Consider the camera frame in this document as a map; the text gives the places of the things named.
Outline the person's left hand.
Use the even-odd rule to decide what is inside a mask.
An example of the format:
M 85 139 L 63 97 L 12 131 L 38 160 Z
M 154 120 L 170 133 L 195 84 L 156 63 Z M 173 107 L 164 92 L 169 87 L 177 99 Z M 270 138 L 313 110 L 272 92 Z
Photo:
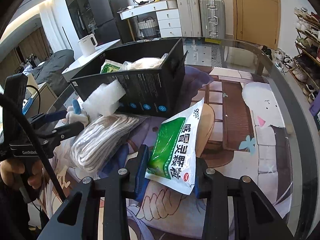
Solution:
M 43 165 L 40 160 L 36 161 L 32 166 L 28 184 L 35 190 L 39 189 L 42 185 L 42 169 Z M 24 174 L 24 172 L 24 164 L 17 159 L 1 161 L 1 178 L 7 186 L 18 189 L 19 185 L 16 177 Z

